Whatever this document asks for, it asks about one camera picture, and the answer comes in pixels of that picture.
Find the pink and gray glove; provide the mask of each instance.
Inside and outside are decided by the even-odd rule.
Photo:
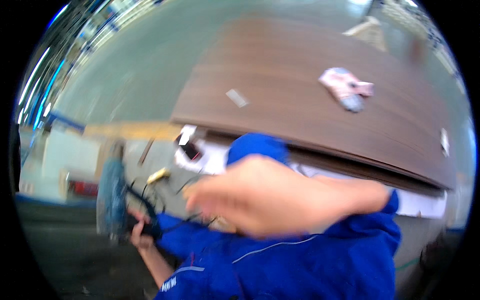
[[[372,96],[373,84],[360,81],[344,68],[330,68],[318,78],[346,110],[359,112],[363,109],[363,99],[358,95]]]

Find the table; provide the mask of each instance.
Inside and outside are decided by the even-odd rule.
[[[345,111],[317,82],[344,67],[375,83],[365,109]],[[226,92],[249,102],[239,107]],[[226,24],[194,67],[171,121],[240,135],[266,132],[291,145],[393,171],[435,187],[455,187],[454,149],[442,100],[414,66],[326,28],[273,18]]]

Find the reflective piping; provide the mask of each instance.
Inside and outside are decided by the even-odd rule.
[[[234,260],[232,262],[232,264],[236,263],[237,261],[239,261],[240,259],[244,258],[245,256],[248,256],[250,254],[255,254],[255,253],[258,253],[258,252],[262,252],[263,250],[267,250],[268,248],[272,248],[272,247],[275,247],[277,245],[297,245],[297,244],[301,244],[301,243],[304,243],[306,241],[310,241],[310,240],[313,240],[315,239],[317,236],[314,235],[312,237],[310,237],[309,239],[306,239],[306,240],[303,240],[303,241],[297,241],[297,242],[287,242],[287,241],[283,241],[283,242],[280,242],[280,243],[276,243],[276,244],[273,244],[273,245],[270,245],[266,248],[263,248],[263,249],[260,249],[260,250],[255,250],[255,251],[252,251],[252,252],[248,252],[247,254],[245,254],[244,256],[242,256],[241,258],[238,258],[236,260]]]
[[[183,272],[183,271],[198,271],[198,272],[203,272],[205,270],[205,268],[201,268],[201,267],[183,267],[183,268],[180,268],[178,269],[177,271],[173,272],[172,276],[174,276],[176,273],[178,272]]]

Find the blurred hand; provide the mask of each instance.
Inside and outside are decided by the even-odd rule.
[[[128,209],[128,213],[134,216],[138,223],[133,226],[132,235],[130,236],[130,242],[137,247],[138,250],[148,250],[154,245],[153,238],[148,235],[142,235],[144,225],[150,223],[150,218],[142,214],[138,210]]]
[[[318,181],[252,155],[189,188],[187,210],[222,216],[255,237],[306,232],[316,222]]]

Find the smartphone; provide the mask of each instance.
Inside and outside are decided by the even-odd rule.
[[[190,160],[196,160],[196,159],[201,158],[202,154],[200,153],[200,151],[197,149],[197,147],[195,146],[195,144],[191,140],[188,140],[187,143],[180,145],[181,136],[182,135],[179,135],[175,139],[175,142],[180,147],[180,149],[182,149],[185,152],[186,156]]]

